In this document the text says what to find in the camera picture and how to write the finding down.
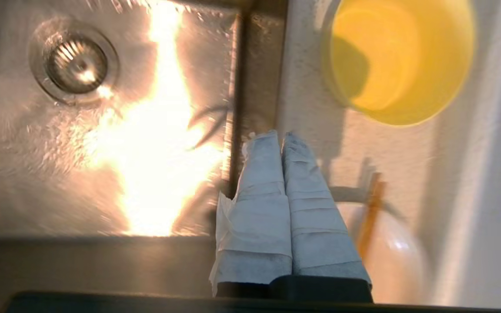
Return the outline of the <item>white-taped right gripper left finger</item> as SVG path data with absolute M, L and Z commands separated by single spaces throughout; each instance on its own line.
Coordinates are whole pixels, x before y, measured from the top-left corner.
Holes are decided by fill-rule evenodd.
M 233 284 L 268 285 L 292 273 L 290 205 L 275 130 L 244 145 L 233 198 L 217 198 L 213 296 Z

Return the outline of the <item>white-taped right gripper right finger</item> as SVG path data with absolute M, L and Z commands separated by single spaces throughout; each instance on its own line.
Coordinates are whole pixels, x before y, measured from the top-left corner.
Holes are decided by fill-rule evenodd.
M 294 133 L 284 137 L 282 164 L 290 202 L 293 273 L 360 279 L 372 287 L 313 151 Z

